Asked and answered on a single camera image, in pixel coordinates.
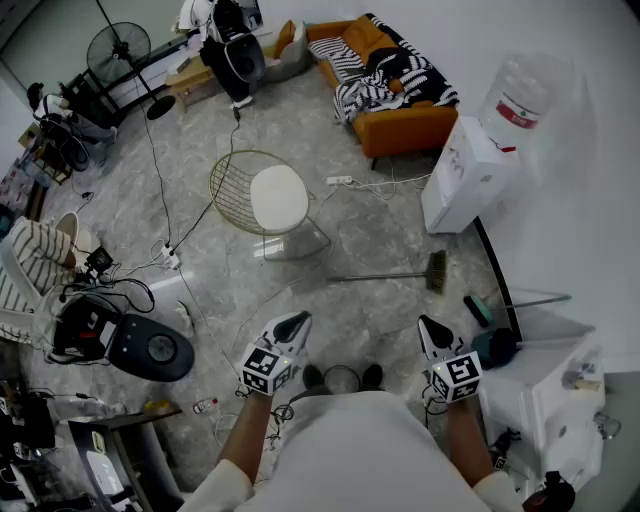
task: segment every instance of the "power strip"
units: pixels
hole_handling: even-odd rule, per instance
[[[351,176],[330,176],[327,178],[327,185],[351,185],[352,183]]]
[[[173,246],[169,245],[169,247],[166,247],[163,245],[160,252],[164,256],[164,259],[162,260],[163,266],[169,267],[173,270],[176,270],[180,266],[180,258],[178,258]]]

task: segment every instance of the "water bottle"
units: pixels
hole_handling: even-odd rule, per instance
[[[200,400],[193,404],[193,412],[196,414],[202,414],[210,409],[212,409],[215,405],[218,404],[217,398],[207,398],[206,400]]]
[[[551,104],[545,56],[513,55],[500,67],[480,108],[479,120],[499,149],[521,146]]]

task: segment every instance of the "fan base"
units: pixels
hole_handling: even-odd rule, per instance
[[[147,110],[147,119],[153,121],[155,119],[158,119],[159,117],[162,117],[167,112],[169,112],[169,110],[171,110],[175,102],[176,99],[173,96],[165,96],[163,98],[160,98],[149,107],[149,110]]]

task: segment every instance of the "red label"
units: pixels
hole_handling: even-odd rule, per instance
[[[496,107],[496,110],[500,112],[500,115],[504,117],[507,121],[515,124],[516,126],[519,126],[520,128],[525,128],[527,130],[530,130],[531,128],[534,128],[536,124],[538,124],[537,119],[526,119],[524,117],[519,116],[513,111],[513,109],[509,105],[503,103],[502,101],[498,102],[498,106]]]

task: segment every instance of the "gold wire chair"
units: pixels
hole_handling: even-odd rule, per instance
[[[242,170],[238,166],[231,163],[234,157],[237,161],[238,157],[241,157],[243,154],[259,157],[259,166],[249,166],[248,170]],[[300,222],[293,226],[289,226],[286,229],[265,229],[259,224],[258,220],[256,219],[251,202],[251,182],[260,171],[269,167],[269,165],[264,165],[264,163],[269,159],[272,161],[271,165],[285,165],[289,167],[293,172],[295,172],[295,170],[293,170],[293,168],[282,158],[271,153],[267,153],[266,151],[251,149],[238,150],[233,151],[232,153],[228,153],[220,158],[213,166],[211,177],[209,179],[209,189],[211,191],[211,199],[213,201],[213,204],[220,212],[220,214],[234,226],[242,229],[243,231],[262,236],[262,254],[265,260],[295,260],[307,258],[309,256],[317,254],[325,247],[328,247],[331,244],[331,240],[324,233],[324,231],[322,231],[318,227],[313,219],[309,217],[308,206],[307,211]],[[311,199],[315,199],[315,196],[306,188],[306,185],[305,192]],[[302,255],[289,256],[286,258],[267,257],[267,237],[281,236],[286,233],[290,233],[300,227],[300,225],[302,225],[305,220],[308,220],[313,225],[315,230],[321,234],[322,238],[324,238],[326,242],[322,243],[319,248],[306,252]]]

